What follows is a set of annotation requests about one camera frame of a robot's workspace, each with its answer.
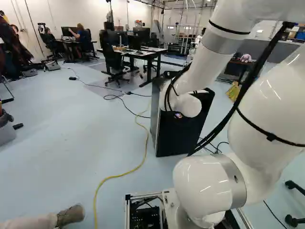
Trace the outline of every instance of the light blue floor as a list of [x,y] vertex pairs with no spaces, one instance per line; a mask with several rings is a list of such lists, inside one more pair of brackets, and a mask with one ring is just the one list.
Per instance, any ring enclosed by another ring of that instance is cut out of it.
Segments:
[[[176,59],[170,61],[183,63]],[[86,83],[103,86],[106,75],[96,70],[103,69],[102,66],[64,64],[63,67],[73,68]],[[162,65],[162,71],[165,69],[179,67]],[[23,122],[24,127],[17,131],[14,141],[0,147],[0,221],[57,212],[82,203],[86,210],[84,222],[68,227],[93,228],[93,195],[98,183],[105,177],[134,168],[142,160],[146,133],[134,123],[134,116],[119,100],[103,100],[104,95],[112,92],[69,81],[70,76],[74,73],[68,69],[40,71],[37,76],[11,83],[16,99],[4,108],[14,116],[15,123]],[[122,90],[151,94],[151,84],[138,88],[136,85],[142,80],[138,76],[133,79],[130,85],[123,84]],[[209,133],[231,108],[232,102],[224,94],[229,87],[219,82],[210,87],[216,96],[202,136]],[[8,96],[3,85],[0,95],[1,98]],[[147,107],[150,98],[126,95],[123,100],[138,113]],[[140,122],[149,128],[150,120],[141,118]],[[226,129],[214,143],[220,141],[227,141]],[[227,153],[230,147],[222,145],[221,150]],[[172,187],[173,167],[183,157],[156,158],[150,138],[143,167],[133,174],[106,182],[100,189],[99,228],[123,229],[124,195]],[[282,222],[286,214],[305,216],[305,197],[283,185],[287,179],[293,179],[305,187],[304,162],[305,156],[301,155],[286,168],[267,200]],[[264,204],[244,209],[254,228],[281,228]]]

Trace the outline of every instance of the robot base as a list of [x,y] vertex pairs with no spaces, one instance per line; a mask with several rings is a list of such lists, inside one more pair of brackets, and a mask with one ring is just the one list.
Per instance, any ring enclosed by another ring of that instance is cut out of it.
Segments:
[[[160,207],[138,208],[155,199],[162,200]],[[180,203],[173,188],[151,194],[125,195],[125,229],[133,229],[135,220],[141,221],[142,228],[150,229],[201,229],[195,225],[179,207]],[[240,229],[233,213],[226,211],[224,219],[215,229]]]

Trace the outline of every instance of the pant leg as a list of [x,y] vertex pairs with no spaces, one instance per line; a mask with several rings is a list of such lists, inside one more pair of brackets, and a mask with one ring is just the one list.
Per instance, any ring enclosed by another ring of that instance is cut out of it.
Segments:
[[0,229],[54,229],[57,215],[49,213],[37,217],[23,217],[0,223]]

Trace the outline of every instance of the black stripe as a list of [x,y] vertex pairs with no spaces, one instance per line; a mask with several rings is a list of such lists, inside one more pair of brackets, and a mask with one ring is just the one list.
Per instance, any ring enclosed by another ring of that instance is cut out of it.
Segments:
[[213,22],[211,22],[211,20],[209,20],[209,23],[210,23],[212,26],[214,26],[214,27],[216,27],[216,28],[218,28],[218,29],[220,29],[220,30],[222,30],[222,31],[229,32],[229,33],[234,33],[234,34],[239,34],[239,35],[247,35],[247,34],[250,33],[250,32],[240,32],[240,31],[229,30],[229,29],[226,29],[226,28],[224,28],[224,27],[221,27],[221,26],[219,26],[219,25],[214,24]]
[[279,141],[281,143],[290,145],[290,146],[296,146],[296,147],[305,147],[305,144],[299,144],[299,143],[294,143],[294,142],[290,142],[288,140],[282,139],[278,136],[276,136],[273,133],[270,133],[268,131],[263,130],[262,128],[258,127],[257,125],[255,125],[253,122],[251,122],[249,119],[247,119],[239,110],[239,108],[236,109],[238,114],[242,117],[242,119],[245,120],[246,123],[248,123],[250,126],[252,126],[255,130],[257,130],[258,132],[261,132],[262,134],[267,136],[267,140],[269,140],[270,142],[276,140]]

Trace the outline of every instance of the gray ring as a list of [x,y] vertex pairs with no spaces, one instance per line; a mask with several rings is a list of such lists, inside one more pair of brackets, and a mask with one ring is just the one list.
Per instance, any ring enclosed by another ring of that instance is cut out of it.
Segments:
[[201,42],[204,47],[213,52],[220,54],[233,54],[236,52],[243,40],[222,37],[213,33],[211,30],[206,29]]
[[246,184],[242,173],[229,157],[223,154],[214,154],[212,156],[217,158],[229,178],[233,196],[230,209],[242,207],[247,200]]

